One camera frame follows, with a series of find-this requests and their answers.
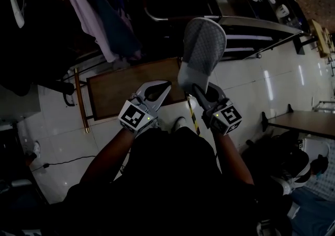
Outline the person's right forearm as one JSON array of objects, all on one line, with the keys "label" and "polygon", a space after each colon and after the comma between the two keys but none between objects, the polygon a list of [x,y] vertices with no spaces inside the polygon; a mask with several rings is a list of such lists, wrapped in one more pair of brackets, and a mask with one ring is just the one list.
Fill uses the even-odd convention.
[{"label": "person's right forearm", "polygon": [[254,185],[252,175],[228,134],[222,135],[211,129],[221,170],[228,170],[230,176],[244,183]]}]

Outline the low brown wooden table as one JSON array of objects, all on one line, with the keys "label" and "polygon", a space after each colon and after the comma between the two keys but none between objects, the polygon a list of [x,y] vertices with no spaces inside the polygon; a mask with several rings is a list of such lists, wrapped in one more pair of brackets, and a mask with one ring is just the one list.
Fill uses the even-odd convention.
[{"label": "low brown wooden table", "polygon": [[179,70],[179,58],[169,58],[88,78],[88,94],[94,120],[118,116],[125,100],[149,81],[166,80],[172,83],[163,106],[185,101],[186,95],[177,82]]}]

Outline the person's left forearm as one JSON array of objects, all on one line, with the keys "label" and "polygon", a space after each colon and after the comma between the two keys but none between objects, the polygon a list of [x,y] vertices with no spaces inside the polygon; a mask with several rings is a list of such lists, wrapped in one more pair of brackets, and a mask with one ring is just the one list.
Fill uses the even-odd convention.
[{"label": "person's left forearm", "polygon": [[122,128],[88,166],[80,183],[107,183],[115,179],[135,135]]}]

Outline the grey quilted slipper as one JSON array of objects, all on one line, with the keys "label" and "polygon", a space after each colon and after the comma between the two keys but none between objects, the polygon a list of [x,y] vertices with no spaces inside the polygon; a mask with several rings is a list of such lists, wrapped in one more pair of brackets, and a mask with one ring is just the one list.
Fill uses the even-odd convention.
[{"label": "grey quilted slipper", "polygon": [[223,57],[226,33],[218,23],[207,18],[194,18],[184,32],[184,53],[177,81],[186,93],[195,96],[193,86],[207,92],[209,78]]}]

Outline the black clothes rack base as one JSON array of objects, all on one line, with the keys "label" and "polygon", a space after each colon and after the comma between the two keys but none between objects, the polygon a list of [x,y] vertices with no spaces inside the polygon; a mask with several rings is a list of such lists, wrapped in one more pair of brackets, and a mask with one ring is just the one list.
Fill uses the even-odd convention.
[{"label": "black clothes rack base", "polygon": [[54,90],[54,91],[57,91],[59,93],[62,93],[64,102],[68,107],[74,107],[75,106],[75,104],[70,103],[67,100],[67,97],[66,97],[67,95],[71,96],[75,91],[74,85],[72,83],[66,83],[63,80],[52,81],[51,82],[51,89]]}]

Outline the dark blue hanging garment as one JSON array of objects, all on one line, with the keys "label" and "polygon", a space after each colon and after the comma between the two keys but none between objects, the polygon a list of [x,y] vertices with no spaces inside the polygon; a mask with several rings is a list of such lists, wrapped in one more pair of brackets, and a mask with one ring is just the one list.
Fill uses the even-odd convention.
[{"label": "dark blue hanging garment", "polygon": [[141,57],[141,44],[129,26],[122,20],[108,0],[88,0],[98,13],[107,36],[109,47],[123,57]]}]

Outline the person's black clothing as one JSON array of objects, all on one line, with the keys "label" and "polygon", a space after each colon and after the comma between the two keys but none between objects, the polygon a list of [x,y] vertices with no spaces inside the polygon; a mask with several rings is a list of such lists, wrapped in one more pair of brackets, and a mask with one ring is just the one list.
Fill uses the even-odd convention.
[{"label": "person's black clothing", "polygon": [[221,170],[215,145],[188,127],[149,129],[115,179],[71,187],[55,215],[59,236],[260,236],[255,185]]}]

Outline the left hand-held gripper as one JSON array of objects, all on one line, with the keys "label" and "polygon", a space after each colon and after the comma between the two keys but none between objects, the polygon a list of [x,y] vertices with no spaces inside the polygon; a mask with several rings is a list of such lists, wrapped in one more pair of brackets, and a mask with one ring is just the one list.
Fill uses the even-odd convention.
[{"label": "left hand-held gripper", "polygon": [[155,80],[143,83],[136,93],[126,100],[118,120],[123,128],[139,135],[158,124],[157,111],[171,90],[171,81]]}]

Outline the white patterned mat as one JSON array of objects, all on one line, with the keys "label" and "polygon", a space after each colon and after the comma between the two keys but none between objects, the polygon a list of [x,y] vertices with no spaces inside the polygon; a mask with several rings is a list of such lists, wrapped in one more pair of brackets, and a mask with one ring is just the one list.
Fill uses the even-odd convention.
[{"label": "white patterned mat", "polygon": [[335,202],[335,140],[326,142],[330,146],[328,168],[319,177],[311,177],[306,187],[319,197]]}]

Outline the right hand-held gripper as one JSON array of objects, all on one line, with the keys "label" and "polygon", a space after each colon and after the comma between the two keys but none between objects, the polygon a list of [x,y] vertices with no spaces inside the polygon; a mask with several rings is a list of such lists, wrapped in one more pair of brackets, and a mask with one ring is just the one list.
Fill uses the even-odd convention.
[{"label": "right hand-held gripper", "polygon": [[207,98],[202,89],[192,85],[193,96],[204,110],[202,119],[208,129],[226,135],[235,130],[242,122],[240,113],[217,85],[208,85]]}]

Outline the black hanging garment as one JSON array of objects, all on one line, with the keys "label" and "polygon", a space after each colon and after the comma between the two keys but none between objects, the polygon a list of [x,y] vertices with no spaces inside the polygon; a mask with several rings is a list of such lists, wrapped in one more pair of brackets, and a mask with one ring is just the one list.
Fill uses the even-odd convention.
[{"label": "black hanging garment", "polygon": [[32,84],[65,76],[75,60],[99,51],[69,0],[16,0],[19,27],[10,0],[0,0],[0,85],[18,96]]}]

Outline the purple hanging garment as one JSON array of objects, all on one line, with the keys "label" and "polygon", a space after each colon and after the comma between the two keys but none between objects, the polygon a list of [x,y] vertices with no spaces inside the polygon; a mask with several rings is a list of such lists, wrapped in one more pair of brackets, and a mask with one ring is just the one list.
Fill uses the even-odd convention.
[{"label": "purple hanging garment", "polygon": [[114,62],[119,56],[111,51],[103,23],[97,12],[87,0],[70,0],[70,3],[77,14],[83,31],[95,38],[95,42],[99,45],[106,61]]}]

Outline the white clothes hanger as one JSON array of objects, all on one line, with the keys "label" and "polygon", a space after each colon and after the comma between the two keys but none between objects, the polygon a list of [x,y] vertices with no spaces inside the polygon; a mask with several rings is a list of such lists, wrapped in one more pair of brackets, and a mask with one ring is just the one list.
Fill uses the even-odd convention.
[{"label": "white clothes hanger", "polygon": [[15,21],[17,23],[18,28],[22,28],[25,24],[24,20],[24,6],[19,6],[17,0],[10,0],[13,14],[15,17]]}]

